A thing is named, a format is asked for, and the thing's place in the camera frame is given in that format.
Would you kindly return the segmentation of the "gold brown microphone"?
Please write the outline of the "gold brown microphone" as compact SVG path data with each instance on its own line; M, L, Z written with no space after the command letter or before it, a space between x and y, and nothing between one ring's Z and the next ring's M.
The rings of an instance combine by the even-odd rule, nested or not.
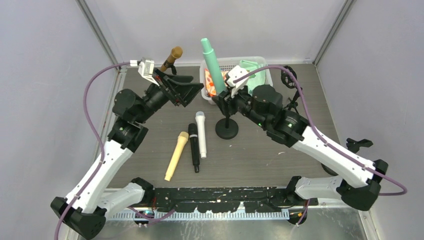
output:
M160 71L165 72L167 69L170 69L170 66L174 65L175 61L178 60L182 55L183 55L183 49L180 46L176 46L172 48L170 55L161 65Z

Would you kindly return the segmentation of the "green microphone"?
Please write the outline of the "green microphone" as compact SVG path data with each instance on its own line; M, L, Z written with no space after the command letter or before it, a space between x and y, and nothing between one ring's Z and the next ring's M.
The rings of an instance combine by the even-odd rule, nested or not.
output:
M203 58L215 86L216 95L218 96L221 92L226 90L226 84L221 73L218 58L208 38L202 38L200 42L202 45Z

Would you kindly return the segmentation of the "black round-base mic stand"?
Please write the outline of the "black round-base mic stand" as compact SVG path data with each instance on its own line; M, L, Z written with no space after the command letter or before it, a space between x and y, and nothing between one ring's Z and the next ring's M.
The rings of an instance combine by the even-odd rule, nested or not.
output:
M177 74L177 70L176 70L176 67L174 65L171 65L169 68L171 69L171 73L173 75L176 75Z

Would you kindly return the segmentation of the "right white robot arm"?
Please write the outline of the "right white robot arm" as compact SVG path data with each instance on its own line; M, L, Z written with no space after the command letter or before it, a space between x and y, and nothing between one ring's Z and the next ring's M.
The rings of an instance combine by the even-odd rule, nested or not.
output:
M284 108L283 96L272 86L260 85L252 95L246 87L235 95L226 90L212 99L226 117L240 113L273 141L303 152L336 172L336 176L324 178L293 176L285 190L292 204L313 198L336 199L368 211L376 202L388 164L360 157L313 129L306 118Z

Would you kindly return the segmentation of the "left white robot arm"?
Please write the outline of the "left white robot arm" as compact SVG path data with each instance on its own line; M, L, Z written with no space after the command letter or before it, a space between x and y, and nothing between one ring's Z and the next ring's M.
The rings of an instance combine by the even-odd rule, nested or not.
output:
M112 108L117 119L101 146L100 155L77 186L65 197L56 197L51 208L60 221L87 240L95 238L106 221L134 204L149 204L154 187L137 177L124 188L103 193L121 166L135 153L148 133L145 122L166 103L186 107L202 90L192 76L169 75L154 70L153 83L144 96L122 89Z

